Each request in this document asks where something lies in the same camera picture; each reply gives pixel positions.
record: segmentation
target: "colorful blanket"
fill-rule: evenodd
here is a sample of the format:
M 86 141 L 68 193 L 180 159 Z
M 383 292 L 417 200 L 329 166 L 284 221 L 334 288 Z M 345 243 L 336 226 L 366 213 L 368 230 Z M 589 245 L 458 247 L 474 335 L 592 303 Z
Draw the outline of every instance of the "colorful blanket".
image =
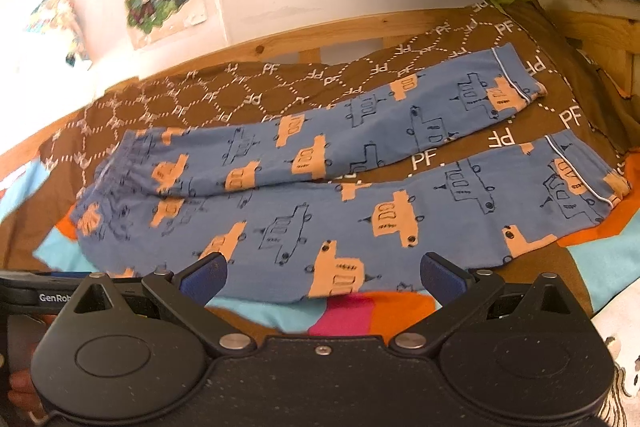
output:
M 428 148 L 401 162 L 350 174 L 343 182 L 403 180 L 482 151 L 530 142 L 564 129 L 571 129 L 610 167 L 624 171 L 625 153 L 640 145 L 638 118 L 629 107 L 632 101 L 623 100 L 605 76 L 570 48 L 534 3 L 515 0 L 502 8 L 481 2 L 437 13 L 440 17 L 426 33 L 350 64 L 222 64 L 105 95 L 41 147 L 46 179 L 0 223 L 4 266 L 43 269 L 46 265 L 40 259 L 60 269 L 93 269 L 79 253 L 75 228 L 67 214 L 79 192 L 92 183 L 95 167 L 114 150 L 127 129 L 276 120 L 353 98 L 443 60 L 507 42 L 515 47 L 529 74 L 546 87 L 544 99 L 508 121 L 437 150 Z M 638 178 L 633 155 L 628 163 L 625 174 L 634 183 Z M 612 248 L 607 251 L 598 248 L 597 241 L 568 247 L 555 242 L 514 259 L 498 271 L 513 282 L 530 282 L 542 271 L 555 271 L 588 312 L 599 309 L 640 275 L 640 263 L 630 248 L 618 247 L 626 234 L 634 233 L 630 217 L 638 209 L 636 201 L 633 190 L 590 232 L 607 237 L 600 241 L 611 241 Z M 273 331 L 269 328 L 311 334 L 380 333 L 388 338 L 436 306 L 430 296 L 415 293 L 364 293 L 286 306 L 230 301 L 212 304 L 232 309 L 233 314 L 220 308 L 216 313 L 258 338 Z M 268 328 L 248 323 L 239 315 Z

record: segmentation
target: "white piping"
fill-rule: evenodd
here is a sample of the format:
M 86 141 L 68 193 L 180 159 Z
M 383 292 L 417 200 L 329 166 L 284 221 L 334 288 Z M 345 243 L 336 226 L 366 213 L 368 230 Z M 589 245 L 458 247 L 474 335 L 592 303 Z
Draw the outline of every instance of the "white piping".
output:
M 498 57 L 498 54 L 495 52 L 495 48 L 491 48 L 491 51 L 494 53 L 495 60 L 498 62 L 498 65 L 500 66 L 500 69 L 502 70 L 502 74 L 507 79 L 507 82 L 511 84 L 511 87 L 513 87 L 513 89 L 515 89 L 521 97 L 523 97 L 527 102 L 531 103 L 531 99 L 520 90 L 520 88 L 518 87 L 518 85 L 515 82 L 513 82 L 509 78 L 509 74 L 507 73 L 507 70 L 504 69 L 504 65 L 503 65 L 502 61 L 500 60 L 500 57 Z
M 573 165 L 571 165 L 571 162 L 566 158 L 566 156 L 564 154 L 562 154 L 560 152 L 560 150 L 558 149 L 558 147 L 556 147 L 556 144 L 553 143 L 553 140 L 551 140 L 551 138 L 549 137 L 548 134 L 545 134 L 545 138 L 546 141 L 549 142 L 549 145 L 551 146 L 551 149 L 553 149 L 554 151 L 556 151 L 556 154 L 558 154 L 558 156 L 560 156 L 567 165 L 569 165 L 572 169 L 572 171 L 575 172 L 575 175 L 578 176 L 578 179 L 580 180 L 580 182 L 582 183 L 582 185 L 584 185 L 585 187 L 587 187 L 587 190 L 596 198 L 598 198 L 600 201 L 604 201 L 605 203 L 607 203 L 611 208 L 614 207 L 614 204 L 612 203 L 612 201 L 607 200 L 607 198 L 603 198 L 601 195 L 599 195 L 595 190 L 593 190 L 589 184 L 584 180 L 584 178 L 582 176 L 580 176 L 580 172 L 578 172 Z

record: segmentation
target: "metal screw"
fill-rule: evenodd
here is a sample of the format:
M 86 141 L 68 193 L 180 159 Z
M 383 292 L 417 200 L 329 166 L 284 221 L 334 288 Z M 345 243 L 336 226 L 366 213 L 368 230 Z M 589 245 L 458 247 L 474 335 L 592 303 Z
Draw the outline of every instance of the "metal screw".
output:
M 220 346 L 225 349 L 244 349 L 251 344 L 251 338 L 244 333 L 228 333 L 220 337 Z
M 396 337 L 396 346 L 404 349 L 420 349 L 427 343 L 427 339 L 420 333 L 400 333 Z
M 316 347 L 316 355 L 330 355 L 333 349 L 329 346 L 318 346 Z

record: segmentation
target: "orange fabric patch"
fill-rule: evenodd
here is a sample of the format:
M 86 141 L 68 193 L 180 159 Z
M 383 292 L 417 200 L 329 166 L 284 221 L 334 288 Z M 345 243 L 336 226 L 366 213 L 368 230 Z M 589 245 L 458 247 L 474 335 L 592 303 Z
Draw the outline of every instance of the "orange fabric patch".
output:
M 611 211 L 607 219 L 592 229 L 580 230 L 558 239 L 561 247 L 574 247 L 595 239 L 613 237 L 622 232 L 640 208 L 640 153 L 630 154 L 625 161 L 625 178 L 631 183 L 631 192 Z
M 375 306 L 371 314 L 370 335 L 392 337 L 436 311 L 433 297 L 419 293 L 366 292 Z
M 71 212 L 75 207 L 76 206 L 72 204 L 69 211 L 65 214 L 65 217 L 63 217 L 59 222 L 56 223 L 56 228 L 58 229 L 58 231 L 72 241 L 78 240 L 78 236 L 76 235 L 76 226 L 73 224 L 73 222 L 71 222 Z

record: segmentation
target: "wooden bed frame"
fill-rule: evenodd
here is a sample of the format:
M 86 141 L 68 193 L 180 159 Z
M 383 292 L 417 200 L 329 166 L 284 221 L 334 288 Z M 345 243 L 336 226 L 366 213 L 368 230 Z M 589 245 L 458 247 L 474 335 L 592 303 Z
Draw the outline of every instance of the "wooden bed frame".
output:
M 621 91 L 640 91 L 640 3 L 626 0 L 539 0 L 558 30 L 581 47 L 610 74 Z M 383 48 L 427 31 L 442 20 L 444 10 L 392 12 L 307 26 L 235 44 L 188 60 L 149 78 L 201 70 L 224 62 L 267 60 L 298 53 L 299 62 L 321 62 L 324 46 L 382 38 Z M 130 78 L 107 92 L 139 82 Z M 75 117 L 68 114 L 0 155 L 0 180 L 30 161 L 40 144 Z

